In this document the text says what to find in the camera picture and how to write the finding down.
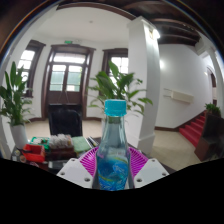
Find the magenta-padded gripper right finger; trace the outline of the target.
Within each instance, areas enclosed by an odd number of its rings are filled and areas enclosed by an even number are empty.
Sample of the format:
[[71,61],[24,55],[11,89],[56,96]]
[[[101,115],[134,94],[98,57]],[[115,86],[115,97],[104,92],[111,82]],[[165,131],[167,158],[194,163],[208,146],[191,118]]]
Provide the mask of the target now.
[[129,148],[129,151],[130,174],[128,186],[130,189],[141,188],[169,175],[157,159],[149,159],[139,150],[132,147]]

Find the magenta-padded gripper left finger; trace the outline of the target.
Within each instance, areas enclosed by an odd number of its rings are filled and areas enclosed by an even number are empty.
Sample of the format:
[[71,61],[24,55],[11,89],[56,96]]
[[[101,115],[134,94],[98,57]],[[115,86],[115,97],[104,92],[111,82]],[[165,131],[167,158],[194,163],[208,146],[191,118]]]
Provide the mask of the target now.
[[84,188],[92,188],[96,175],[96,152],[95,147],[84,153],[80,158],[71,158],[57,175]]

